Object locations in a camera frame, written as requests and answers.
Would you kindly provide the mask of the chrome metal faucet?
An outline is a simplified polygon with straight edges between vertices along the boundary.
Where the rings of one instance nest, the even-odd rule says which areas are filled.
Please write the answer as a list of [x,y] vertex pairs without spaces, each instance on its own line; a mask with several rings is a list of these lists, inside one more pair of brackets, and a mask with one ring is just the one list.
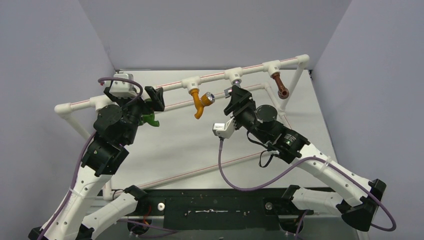
[[242,80],[240,78],[234,79],[234,80],[230,80],[231,83],[231,87],[226,88],[224,90],[224,97],[225,98],[230,98],[232,96],[232,92],[233,92],[233,88],[236,86],[237,88],[241,88],[241,82]]

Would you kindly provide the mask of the white pvc pipe frame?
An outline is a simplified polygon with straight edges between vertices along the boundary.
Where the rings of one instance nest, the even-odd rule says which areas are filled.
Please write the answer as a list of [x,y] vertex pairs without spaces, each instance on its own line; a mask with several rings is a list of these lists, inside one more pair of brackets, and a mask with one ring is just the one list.
[[157,189],[171,185],[183,189],[196,187],[223,188],[225,183],[219,174],[222,167],[234,184],[243,188],[268,183],[278,185],[282,173],[293,175],[290,165],[279,162],[276,167],[259,168],[253,165],[266,153],[248,143],[245,134],[238,133],[229,142],[233,150],[227,148],[221,165],[217,162],[217,143],[209,132],[214,121],[223,120],[219,110],[225,100],[222,87],[224,73],[217,72],[201,76],[200,82],[212,84],[217,103],[210,111],[196,119],[195,103],[181,88],[181,83],[163,85],[170,103],[155,119],[159,128],[149,126],[146,132],[135,139],[129,156],[130,162],[108,180],[102,187],[103,198],[107,201],[117,197],[116,184],[136,184],[142,189]]

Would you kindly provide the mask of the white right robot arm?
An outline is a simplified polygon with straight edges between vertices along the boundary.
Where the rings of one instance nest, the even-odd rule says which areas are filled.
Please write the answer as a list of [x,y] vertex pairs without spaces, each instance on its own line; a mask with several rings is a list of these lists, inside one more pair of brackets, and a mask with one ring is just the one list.
[[289,186],[281,199],[286,213],[332,214],[362,232],[373,227],[374,216],[383,207],[382,198],[387,188],[384,181],[361,177],[334,162],[306,137],[278,121],[275,107],[257,106],[250,91],[234,85],[229,97],[223,111],[231,117],[226,124],[227,138],[244,128],[249,142],[283,160],[290,169],[300,168],[330,187],[330,191],[325,192]]

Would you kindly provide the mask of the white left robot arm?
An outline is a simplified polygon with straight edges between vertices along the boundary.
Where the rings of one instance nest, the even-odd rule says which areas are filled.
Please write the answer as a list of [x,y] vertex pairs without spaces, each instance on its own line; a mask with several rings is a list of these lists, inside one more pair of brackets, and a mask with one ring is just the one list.
[[118,97],[105,88],[109,102],[97,112],[94,133],[79,154],[69,190],[50,219],[30,231],[29,239],[94,240],[121,217],[147,211],[146,192],[131,185],[116,200],[88,213],[99,191],[129,155],[126,147],[134,142],[139,126],[147,116],[165,109],[161,87],[146,86],[143,91],[147,99],[133,92]]

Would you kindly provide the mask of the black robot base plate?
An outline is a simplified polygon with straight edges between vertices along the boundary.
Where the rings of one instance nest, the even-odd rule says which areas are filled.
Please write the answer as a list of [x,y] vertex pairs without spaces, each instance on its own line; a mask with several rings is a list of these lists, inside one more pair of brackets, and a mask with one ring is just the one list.
[[161,220],[177,231],[246,230],[277,231],[283,218],[290,226],[303,214],[283,198],[285,188],[256,191],[235,189],[152,189],[125,217]]

